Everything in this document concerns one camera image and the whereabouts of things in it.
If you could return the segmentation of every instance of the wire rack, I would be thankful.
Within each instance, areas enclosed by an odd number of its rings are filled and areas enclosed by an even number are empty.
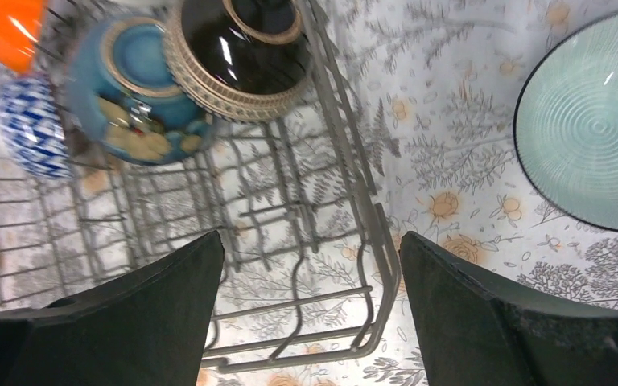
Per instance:
[[[92,12],[85,10],[91,22],[120,11],[99,2],[91,4]],[[39,236],[22,237],[24,240],[8,248],[0,246],[0,310],[43,306],[52,299],[149,264],[189,240],[217,230],[227,252],[222,289],[235,290],[244,280],[237,278],[241,271],[263,273],[278,264],[290,264],[290,295],[287,301],[249,309],[231,309],[217,301],[203,367],[217,367],[222,373],[243,372],[354,359],[375,350],[395,302],[401,270],[383,208],[371,200],[376,185],[350,107],[347,82],[340,74],[324,28],[328,18],[315,0],[299,1],[297,5],[315,58],[314,87],[298,110],[284,119],[264,125],[215,121],[218,131],[214,146],[227,149],[227,157],[217,157],[215,150],[207,150],[179,164],[148,168],[120,165],[92,149],[91,155],[70,161],[76,179],[68,183],[16,175],[12,165],[5,166],[10,160],[0,154],[0,231],[24,234],[24,229],[29,228],[27,234]],[[152,11],[163,16],[168,10]],[[70,20],[80,17],[80,12],[84,10],[72,1],[61,10],[51,6],[45,27],[56,33],[80,34],[83,28],[62,31]],[[38,65],[53,74],[64,63],[65,45],[40,41],[37,46]],[[301,123],[307,113],[298,111],[310,105],[319,105],[318,111],[323,112],[316,117],[318,129],[292,133],[288,125]],[[309,142],[319,147],[312,151],[327,154],[324,162],[303,162],[305,154],[300,154],[299,144]],[[259,165],[268,170],[264,178],[252,175],[253,166]],[[308,197],[306,185],[311,183],[311,176],[315,181],[325,174],[334,175],[338,182],[332,193],[319,199]],[[89,193],[89,180],[99,179],[107,182],[105,187]],[[255,199],[258,196],[268,199],[260,203]],[[110,205],[97,204],[102,200]],[[330,232],[319,229],[317,218],[336,207],[351,213],[352,226]],[[5,216],[6,211],[12,215]],[[15,213],[30,216],[18,220],[21,217]],[[279,224],[285,232],[283,243],[270,243],[264,235]],[[300,277],[303,272],[311,275],[311,270],[306,270],[311,265],[311,254],[335,253],[335,249],[326,250],[326,245],[346,237],[358,239],[354,261],[357,284],[301,298]],[[71,250],[69,246],[74,243],[79,248]],[[4,269],[2,259],[13,255],[45,258],[27,272],[21,268]],[[84,274],[70,274],[74,270],[69,262],[80,259],[84,261]],[[381,277],[382,291],[376,291],[381,292],[376,305],[373,287],[366,280],[366,262],[374,263]],[[49,288],[25,293],[9,289],[9,282],[17,277],[39,271],[50,283]],[[363,322],[331,331],[307,329],[306,307],[346,297],[363,303]],[[32,299],[43,300],[37,303]],[[227,320],[279,310],[290,310],[296,317],[287,336],[241,343],[225,328]],[[348,348],[310,354],[289,349],[329,339],[347,339]]]

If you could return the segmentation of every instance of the orange bowl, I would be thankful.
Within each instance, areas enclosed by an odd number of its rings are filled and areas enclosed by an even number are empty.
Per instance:
[[[0,0],[0,62],[22,74],[35,57],[47,0]]]

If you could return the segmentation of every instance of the concentric ring pattern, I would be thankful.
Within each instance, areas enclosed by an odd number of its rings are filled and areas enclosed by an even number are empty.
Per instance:
[[[525,173],[570,215],[618,230],[618,15],[555,48],[518,102]]]

